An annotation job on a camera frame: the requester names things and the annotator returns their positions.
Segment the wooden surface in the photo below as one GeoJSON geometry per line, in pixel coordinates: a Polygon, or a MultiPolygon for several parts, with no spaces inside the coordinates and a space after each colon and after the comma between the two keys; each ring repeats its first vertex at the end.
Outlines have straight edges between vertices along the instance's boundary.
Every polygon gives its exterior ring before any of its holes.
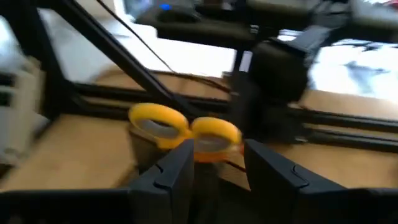
{"type": "MultiPolygon", "coordinates": [[[[168,76],[159,79],[183,94],[228,98],[225,93],[192,81],[168,76]]],[[[139,88],[115,68],[98,83],[139,88]]],[[[309,91],[302,103],[315,110],[398,119],[398,105],[384,100],[309,91]]],[[[134,166],[126,127],[127,122],[122,121],[62,116],[25,163],[2,182],[2,189],[116,187],[134,166]]],[[[398,154],[315,144],[272,148],[346,187],[398,187],[398,154]]],[[[231,160],[244,165],[240,155],[232,155],[231,160]]],[[[248,187],[246,176],[233,168],[226,168],[221,175],[248,187]]]]}

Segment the wire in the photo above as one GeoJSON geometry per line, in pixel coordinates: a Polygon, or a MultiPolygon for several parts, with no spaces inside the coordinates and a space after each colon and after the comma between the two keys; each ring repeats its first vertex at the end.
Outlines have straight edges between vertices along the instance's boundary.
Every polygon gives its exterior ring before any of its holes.
{"type": "Polygon", "coordinates": [[[209,80],[207,78],[203,77],[198,77],[198,76],[188,76],[184,74],[179,74],[175,70],[173,70],[159,55],[157,55],[156,52],[152,50],[152,48],[129,26],[127,25],[118,15],[116,15],[102,0],[96,0],[98,4],[100,4],[101,7],[105,9],[113,18],[115,18],[120,24],[122,24],[128,31],[130,31],[132,34],[134,34],[171,72],[173,76],[181,77],[181,78],[186,78],[189,80],[193,80],[199,83],[202,83],[204,85],[211,86],[213,88],[216,88],[218,90],[221,90],[223,92],[229,93],[230,89],[226,86],[223,86],[216,81],[209,80]]]}

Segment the yellow scissor handle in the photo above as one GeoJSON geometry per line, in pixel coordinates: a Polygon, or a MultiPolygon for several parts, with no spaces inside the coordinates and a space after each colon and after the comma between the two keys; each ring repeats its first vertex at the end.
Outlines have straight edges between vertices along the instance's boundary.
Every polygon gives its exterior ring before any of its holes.
{"type": "Polygon", "coordinates": [[[233,147],[241,144],[241,132],[233,124],[218,118],[197,118],[191,125],[197,162],[219,162],[227,159],[233,147]]]}
{"type": "Polygon", "coordinates": [[[170,150],[191,137],[189,123],[180,112],[155,103],[139,103],[129,111],[130,122],[155,138],[157,147],[170,150]]]}

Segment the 3d printer frame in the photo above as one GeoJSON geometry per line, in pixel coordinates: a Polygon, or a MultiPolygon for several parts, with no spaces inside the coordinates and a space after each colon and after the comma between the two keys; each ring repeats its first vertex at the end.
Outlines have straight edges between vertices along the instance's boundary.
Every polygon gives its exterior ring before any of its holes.
{"type": "MultiPolygon", "coordinates": [[[[162,103],[181,111],[190,120],[210,113],[229,113],[231,106],[228,101],[172,93],[74,0],[0,0],[0,15],[8,21],[23,53],[42,62],[42,70],[47,73],[42,114],[51,121],[55,121],[61,114],[127,120],[127,106],[91,103],[84,99],[85,96],[134,103],[162,103]],[[67,80],[39,16],[38,7],[57,12],[145,91],[78,84],[67,80]]],[[[397,121],[311,110],[291,110],[303,123],[398,133],[397,121]]],[[[398,141],[394,139],[316,129],[313,129],[312,133],[306,142],[398,153],[398,141]]]]}

